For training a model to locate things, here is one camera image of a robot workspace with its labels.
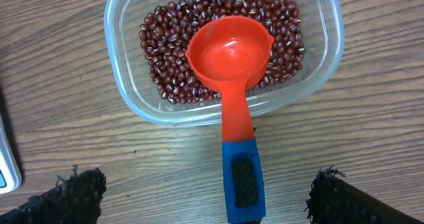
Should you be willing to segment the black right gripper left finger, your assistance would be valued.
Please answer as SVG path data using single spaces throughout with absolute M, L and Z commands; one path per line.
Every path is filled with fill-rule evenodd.
M 58 176 L 51 190 L 2 214 L 1 224 L 96 224 L 106 191 L 106 176 L 99 168 L 79 174 L 74 166 L 68 179 Z

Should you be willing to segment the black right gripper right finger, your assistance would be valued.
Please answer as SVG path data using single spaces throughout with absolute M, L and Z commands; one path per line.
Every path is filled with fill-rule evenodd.
M 346 183 L 346 174 L 320 169 L 305 200 L 307 219 L 315 224 L 423 224 Z

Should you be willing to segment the red measuring scoop blue handle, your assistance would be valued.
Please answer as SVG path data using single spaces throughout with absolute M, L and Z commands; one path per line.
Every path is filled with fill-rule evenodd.
M 200 82 L 221 94 L 223 187 L 229 223 L 259 223 L 266 215 L 246 91 L 264 76 L 273 41 L 258 21 L 229 16 L 201 27 L 185 52 Z

